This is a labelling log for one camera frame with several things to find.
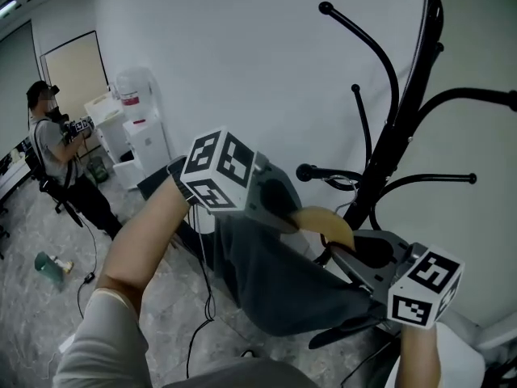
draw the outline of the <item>gray t-shirt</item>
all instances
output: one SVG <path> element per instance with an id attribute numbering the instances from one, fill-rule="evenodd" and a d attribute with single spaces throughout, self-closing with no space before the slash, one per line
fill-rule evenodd
<path id="1" fill-rule="evenodd" d="M 150 388 L 148 344 L 124 295 L 94 291 L 75 339 L 65 352 L 54 388 Z M 265 358 L 233 358 L 206 373 L 163 388 L 317 388 L 291 365 Z"/>
<path id="2" fill-rule="evenodd" d="M 35 118 L 31 116 L 29 121 L 29 138 L 31 139 L 32 148 L 34 148 L 34 152 L 38 159 L 40 159 L 40 155 L 38 154 L 38 149 L 36 148 L 35 143 L 35 134 L 34 130 L 36 129 L 36 125 L 38 122 L 43 121 L 38 125 L 37 131 L 37 141 L 38 146 L 40 147 L 41 156 L 43 158 L 43 164 L 45 167 L 45 172 L 48 176 L 53 177 L 60 185 L 65 184 L 66 172 L 68 170 L 68 164 L 63 164 L 59 162 L 59 160 L 54 156 L 51 149 L 58 146 L 63 142 L 63 134 L 61 129 L 59 128 L 59 124 L 52 122 L 48 118 Z M 72 161 L 72 174 L 70 176 L 70 184 L 74 185 L 77 177 L 80 177 L 83 174 L 83 170 L 81 164 L 78 163 L 77 159 L 74 158 Z"/>

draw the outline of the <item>man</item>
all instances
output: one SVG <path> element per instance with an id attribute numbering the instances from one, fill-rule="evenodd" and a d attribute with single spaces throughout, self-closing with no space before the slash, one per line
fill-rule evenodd
<path id="1" fill-rule="evenodd" d="M 54 378 L 55 388 L 151 387 L 147 343 L 138 327 L 142 296 L 190 205 L 170 177 L 116 236 L 79 326 Z M 436 388 L 433 331 L 403 332 L 399 388 Z M 421 360 L 427 366 L 420 366 Z M 168 388 L 316 388 L 298 369 L 266 358 L 233 358 Z"/>
<path id="2" fill-rule="evenodd" d="M 75 158 L 91 131 L 82 131 L 66 144 L 59 124 L 52 122 L 46 115 L 52 102 L 53 94 L 46 82 L 38 81 L 29 88 L 27 105 L 32 114 L 29 124 L 32 147 L 38 159 L 43 160 L 41 165 L 46 174 L 66 188 L 67 200 L 95 227 L 106 231 L 114 239 L 122 225 L 111 212 L 106 197 L 88 180 Z"/>

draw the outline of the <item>gray floor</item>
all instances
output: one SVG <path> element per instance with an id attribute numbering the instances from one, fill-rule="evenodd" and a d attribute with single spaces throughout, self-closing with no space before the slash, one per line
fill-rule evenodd
<path id="1" fill-rule="evenodd" d="M 126 192 L 111 178 L 101 184 L 114 213 L 129 219 L 143 205 L 138 191 Z M 92 269 L 94 249 L 90 233 L 70 217 L 56 214 L 53 201 L 28 180 L 7 200 L 9 213 L 0 224 L 11 233 L 0 239 L 0 388 L 51 386 L 61 354 L 57 347 L 77 329 L 76 294 L 84 276 Z M 92 227 L 99 251 L 99 266 L 110 239 Z M 57 289 L 34 269 L 40 251 L 72 260 L 74 270 Z M 83 288 L 86 305 L 94 285 Z M 206 288 L 199 266 L 183 249 L 170 247 L 156 276 L 145 292 L 141 328 L 149 341 L 147 359 L 154 386 L 184 379 L 188 343 L 192 332 L 204 321 Z M 215 290 L 217 318 L 197 336 L 191 356 L 191 374 L 202 372 L 210 361 L 238 355 L 249 346 L 259 347 L 276 360 L 287 361 L 309 375 L 321 387 L 339 382 L 385 337 L 367 331 L 315 351 L 308 350 L 313 334 L 275 338 L 261 332 L 241 310 Z M 347 386 L 366 386 L 360 373 Z"/>

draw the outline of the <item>gray sleeve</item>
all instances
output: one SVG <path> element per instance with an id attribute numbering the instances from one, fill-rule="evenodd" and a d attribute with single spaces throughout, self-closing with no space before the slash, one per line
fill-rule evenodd
<path id="1" fill-rule="evenodd" d="M 97 289 L 74 342 L 65 352 L 54 388 L 151 387 L 148 345 L 124 297 Z"/>
<path id="2" fill-rule="evenodd" d="M 55 148 L 63 142 L 63 134 L 61 133 L 61 129 L 59 128 L 59 124 L 54 122 L 46 121 L 40 125 L 41 128 L 38 128 L 38 142 L 40 143 L 40 148 Z"/>

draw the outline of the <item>black pants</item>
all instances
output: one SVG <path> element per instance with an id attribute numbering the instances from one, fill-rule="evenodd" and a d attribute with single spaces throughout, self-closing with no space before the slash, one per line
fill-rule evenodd
<path id="1" fill-rule="evenodd" d="M 69 187 L 67 198 L 91 224 L 99 230 L 106 231 L 111 239 L 114 239 L 122 228 L 120 222 L 111 212 L 106 197 L 85 175 L 76 179 L 75 184 Z"/>

